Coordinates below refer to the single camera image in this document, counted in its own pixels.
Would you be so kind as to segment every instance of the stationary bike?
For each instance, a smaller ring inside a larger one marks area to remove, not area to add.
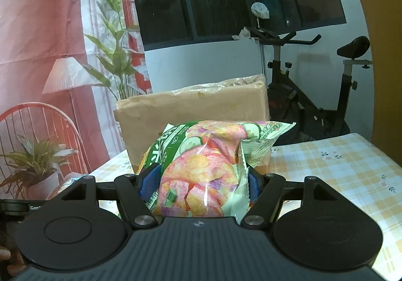
[[[281,47],[285,44],[314,45],[321,39],[317,35],[312,41],[294,40],[295,32],[283,38],[262,29],[248,28],[251,37],[255,37],[262,45],[274,47],[274,60],[268,62],[272,69],[272,82],[268,86],[269,111],[271,120],[280,122],[296,122],[296,127],[281,136],[276,145],[288,145],[302,141],[320,140],[342,136],[350,133],[345,122],[350,88],[357,89],[357,82],[352,82],[352,66],[362,65],[368,69],[372,61],[356,60],[364,55],[370,41],[365,36],[354,39],[351,43],[339,48],[337,54],[349,58],[344,60],[344,71],[336,110],[323,110],[314,105],[308,96],[289,78],[292,63],[286,62],[286,71],[281,70]]]

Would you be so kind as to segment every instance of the green plant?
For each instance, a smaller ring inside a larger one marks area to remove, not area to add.
[[[114,85],[112,85],[112,82],[106,75],[102,74],[95,67],[84,65],[84,68],[93,77],[98,79],[103,86],[107,87],[116,100],[134,96],[135,92],[145,93],[130,82],[130,77],[137,70],[131,65],[131,55],[129,52],[132,50],[124,47],[123,37],[125,33],[139,32],[139,27],[137,25],[125,26],[122,0],[98,1],[97,5],[103,23],[115,40],[115,48],[109,48],[94,36],[85,36],[103,52],[103,55],[97,55],[97,58],[101,65],[111,73]],[[118,95],[116,95],[112,88],[117,90]]]
[[[22,152],[14,151],[0,155],[10,159],[6,165],[15,169],[0,183],[0,187],[13,185],[6,193],[17,188],[15,198],[18,198],[24,189],[57,172],[59,166],[68,164],[66,157],[78,152],[76,149],[66,149],[65,144],[56,144],[50,139],[31,142],[20,135],[17,135],[17,139],[23,148]]]

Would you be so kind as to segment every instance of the printed backdrop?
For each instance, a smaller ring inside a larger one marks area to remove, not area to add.
[[[152,92],[135,3],[0,0],[0,30],[0,154],[24,154],[24,139],[35,148],[49,141],[73,150],[68,164],[54,168],[52,182],[32,162],[24,168],[0,157],[0,183],[15,172],[32,173],[8,179],[0,198],[44,199],[120,153],[117,99]]]

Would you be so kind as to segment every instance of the table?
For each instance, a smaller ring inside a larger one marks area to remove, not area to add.
[[[402,168],[358,134],[277,146],[272,148],[270,172],[290,181],[314,175],[328,183],[370,215],[383,231],[383,245],[373,265],[382,277],[397,281],[402,277]],[[127,151],[123,151],[93,176],[98,182],[134,173]],[[102,208],[118,214],[115,202]],[[300,206],[284,204],[281,214]]]

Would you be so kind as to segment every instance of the handlebar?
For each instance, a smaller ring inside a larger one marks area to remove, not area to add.
[[[295,40],[295,39],[292,40],[292,38],[296,36],[295,31],[287,34],[284,38],[280,38],[279,36],[274,36],[269,32],[258,30],[256,28],[250,27],[248,28],[248,30],[250,31],[251,37],[258,38],[260,40],[260,43],[263,45],[278,45],[278,46],[284,46],[285,44],[314,45],[321,39],[320,34],[318,34],[313,40],[307,41],[307,40]]]

